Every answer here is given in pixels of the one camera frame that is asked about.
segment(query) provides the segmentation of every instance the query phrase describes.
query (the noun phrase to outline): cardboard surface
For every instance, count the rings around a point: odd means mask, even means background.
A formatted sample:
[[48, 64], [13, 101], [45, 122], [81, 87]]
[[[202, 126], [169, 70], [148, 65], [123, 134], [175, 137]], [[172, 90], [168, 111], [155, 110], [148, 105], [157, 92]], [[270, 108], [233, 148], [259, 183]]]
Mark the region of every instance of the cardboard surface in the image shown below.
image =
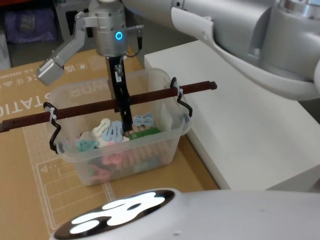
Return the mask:
[[[58, 86], [107, 76], [105, 59], [94, 50], [75, 55], [50, 87], [37, 80], [39, 65], [0, 71], [0, 122], [42, 112], [49, 92]], [[125, 61], [127, 72], [141, 68], [136, 58]], [[172, 164], [87, 187], [73, 165], [50, 150], [46, 123], [0, 134], [1, 239], [49, 239], [59, 225], [85, 211], [161, 187], [182, 192], [217, 189], [186, 137], [181, 138]]]

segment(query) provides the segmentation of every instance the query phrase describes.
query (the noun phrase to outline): brown rod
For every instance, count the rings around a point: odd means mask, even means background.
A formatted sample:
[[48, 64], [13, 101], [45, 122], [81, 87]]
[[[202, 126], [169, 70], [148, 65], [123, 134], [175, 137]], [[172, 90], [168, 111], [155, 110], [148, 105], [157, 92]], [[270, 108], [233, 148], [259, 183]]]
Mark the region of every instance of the brown rod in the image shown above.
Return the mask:
[[[215, 90], [217, 89], [217, 84], [214, 81], [203, 81], [199, 83], [193, 83], [189, 85], [181, 86], [183, 89], [183, 94], [191, 94], [196, 92], [201, 92], [205, 90]], [[177, 89], [167, 88], [158, 91], [151, 91], [146, 93], [141, 93], [137, 95], [130, 96], [130, 105], [142, 104], [147, 102], [152, 102], [160, 99], [171, 98], [178, 95]], [[69, 108], [58, 109], [55, 113], [57, 119], [72, 118], [85, 114], [92, 114], [101, 111], [106, 111], [114, 109], [117, 107], [116, 100], [100, 101], [95, 103], [90, 103], [81, 106], [74, 106]], [[0, 123], [0, 133], [7, 132], [12, 129], [18, 129], [22, 127], [27, 127], [35, 124], [41, 124], [49, 122], [50, 113], [42, 112], [29, 116], [22, 116], [13, 119], [4, 120]]]

